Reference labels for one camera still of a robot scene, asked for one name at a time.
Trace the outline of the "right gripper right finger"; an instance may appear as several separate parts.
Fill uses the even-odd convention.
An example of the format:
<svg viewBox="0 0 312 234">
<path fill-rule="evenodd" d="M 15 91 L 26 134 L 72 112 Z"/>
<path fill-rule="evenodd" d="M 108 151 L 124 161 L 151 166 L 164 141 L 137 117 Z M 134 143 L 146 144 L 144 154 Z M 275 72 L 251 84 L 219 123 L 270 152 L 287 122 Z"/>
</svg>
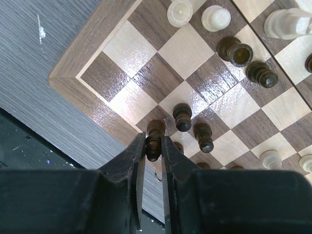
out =
<svg viewBox="0 0 312 234">
<path fill-rule="evenodd" d="M 168 234 L 309 234 L 312 187 L 285 170 L 201 169 L 162 137 Z"/>
</svg>

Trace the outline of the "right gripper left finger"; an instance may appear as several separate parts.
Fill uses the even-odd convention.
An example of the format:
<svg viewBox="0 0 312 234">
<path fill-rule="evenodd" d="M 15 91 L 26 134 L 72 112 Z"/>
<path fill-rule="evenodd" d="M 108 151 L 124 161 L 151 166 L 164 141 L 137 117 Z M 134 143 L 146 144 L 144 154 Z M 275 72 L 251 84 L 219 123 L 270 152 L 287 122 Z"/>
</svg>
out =
<svg viewBox="0 0 312 234">
<path fill-rule="evenodd" d="M 141 227 L 146 134 L 96 170 L 2 170 L 3 234 L 134 234 Z"/>
</svg>

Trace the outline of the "dark pawn chess piece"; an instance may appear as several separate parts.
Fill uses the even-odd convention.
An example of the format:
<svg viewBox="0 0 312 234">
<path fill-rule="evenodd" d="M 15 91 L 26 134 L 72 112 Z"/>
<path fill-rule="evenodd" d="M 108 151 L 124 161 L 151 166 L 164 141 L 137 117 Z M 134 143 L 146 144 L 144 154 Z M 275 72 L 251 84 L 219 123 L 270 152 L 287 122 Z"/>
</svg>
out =
<svg viewBox="0 0 312 234">
<path fill-rule="evenodd" d="M 151 120 L 147 125 L 146 156 L 155 162 L 161 155 L 161 138 L 165 134 L 165 123 L 162 120 Z"/>
</svg>

